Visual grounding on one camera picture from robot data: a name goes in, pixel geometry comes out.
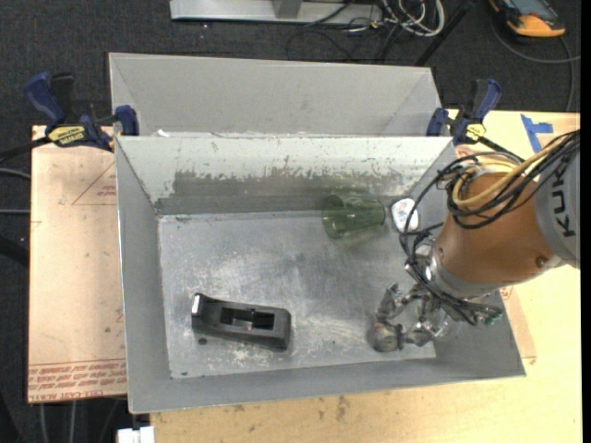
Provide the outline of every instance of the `small metal object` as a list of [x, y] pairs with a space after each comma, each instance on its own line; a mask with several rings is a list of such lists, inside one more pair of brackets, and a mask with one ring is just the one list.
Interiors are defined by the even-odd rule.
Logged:
[[289, 346], [291, 321], [284, 308], [227, 302], [203, 293], [195, 294], [191, 307], [196, 331], [283, 350]]

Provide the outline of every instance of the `orange device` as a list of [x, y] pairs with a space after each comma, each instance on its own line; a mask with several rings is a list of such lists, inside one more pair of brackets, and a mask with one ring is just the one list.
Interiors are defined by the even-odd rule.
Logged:
[[546, 0], [488, 0], [503, 23], [517, 36], [550, 38], [566, 31]]

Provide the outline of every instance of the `blue clamp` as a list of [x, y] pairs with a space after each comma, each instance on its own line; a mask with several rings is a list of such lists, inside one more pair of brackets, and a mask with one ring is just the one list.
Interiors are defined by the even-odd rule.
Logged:
[[[45, 128], [45, 136], [62, 148], [91, 146], [100, 150], [112, 150], [113, 137], [105, 133], [98, 121], [87, 114], [82, 115], [78, 123], [65, 123], [67, 114], [52, 93], [50, 80], [49, 73], [42, 72], [31, 78], [24, 89], [25, 96], [32, 105], [50, 119], [51, 123]], [[119, 122], [117, 134], [139, 134], [138, 118], [129, 105], [117, 107], [115, 115], [100, 121]]]
[[470, 133], [468, 127], [481, 125], [484, 117], [497, 106], [500, 98], [501, 86], [495, 80], [479, 78], [472, 81], [466, 106], [460, 109], [455, 119], [449, 117], [447, 110], [436, 109], [429, 121], [427, 136], [441, 136], [443, 127], [448, 126], [454, 146], [477, 143], [482, 137]]

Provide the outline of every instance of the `cardboard sheet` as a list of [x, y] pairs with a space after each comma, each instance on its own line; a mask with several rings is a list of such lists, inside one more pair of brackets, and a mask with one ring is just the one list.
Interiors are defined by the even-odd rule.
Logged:
[[30, 242], [28, 401], [125, 395], [112, 153], [32, 152]]

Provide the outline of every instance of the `blue tape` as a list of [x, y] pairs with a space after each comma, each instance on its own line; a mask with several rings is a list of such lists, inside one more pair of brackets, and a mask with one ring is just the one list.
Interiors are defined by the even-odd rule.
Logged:
[[542, 145], [539, 144], [539, 140], [537, 139], [538, 133], [554, 133], [554, 128], [550, 123], [534, 123], [532, 122], [531, 118], [527, 118], [525, 115], [521, 115], [521, 121], [525, 127], [525, 133], [527, 133], [527, 137], [529, 138], [529, 144], [532, 146], [532, 150], [534, 152], [540, 152], [542, 150]]

